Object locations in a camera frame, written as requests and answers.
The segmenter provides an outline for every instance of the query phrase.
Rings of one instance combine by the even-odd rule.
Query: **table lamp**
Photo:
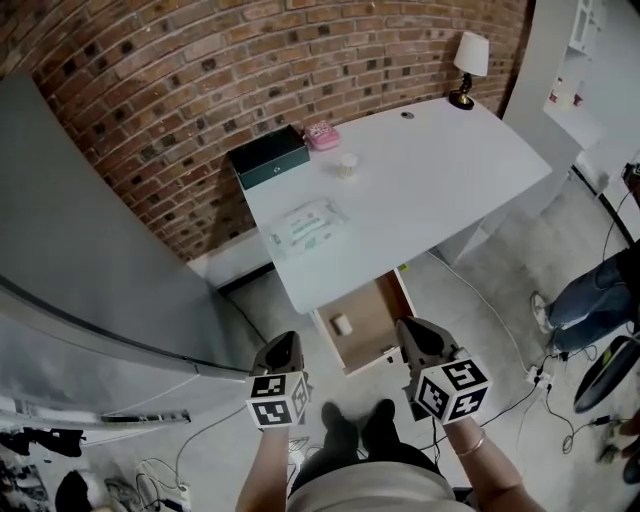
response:
[[[460,89],[449,93],[449,102],[462,110],[471,110],[473,100],[467,96],[471,89],[471,75],[487,76],[489,40],[473,32],[464,32],[453,64],[464,71],[464,76]]]

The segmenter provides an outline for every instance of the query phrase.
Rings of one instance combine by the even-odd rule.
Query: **dark green box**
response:
[[[229,151],[229,158],[245,190],[309,161],[309,150],[289,125]]]

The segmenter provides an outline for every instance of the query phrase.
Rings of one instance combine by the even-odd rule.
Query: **open drawer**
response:
[[[415,311],[398,270],[393,270],[312,313],[345,374],[389,359],[400,347],[396,321]],[[341,334],[336,319],[344,315],[352,331]]]

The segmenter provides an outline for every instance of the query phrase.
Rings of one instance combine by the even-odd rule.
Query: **black shoe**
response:
[[[327,402],[322,406],[320,413],[322,424],[327,430],[332,430],[339,423],[346,421],[338,406],[333,402]]]
[[[393,418],[396,416],[396,404],[393,403],[393,400],[389,398],[385,398],[384,400],[380,400],[373,409],[373,414],[369,421],[393,421]]]

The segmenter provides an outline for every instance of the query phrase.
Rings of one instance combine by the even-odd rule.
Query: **power strip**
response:
[[[529,368],[529,373],[527,373],[526,380],[532,386],[535,385],[540,389],[547,389],[549,384],[553,384],[553,376],[549,372],[545,372],[545,371],[543,371],[540,375],[538,375],[539,371],[540,369],[537,366],[532,366],[531,368]]]

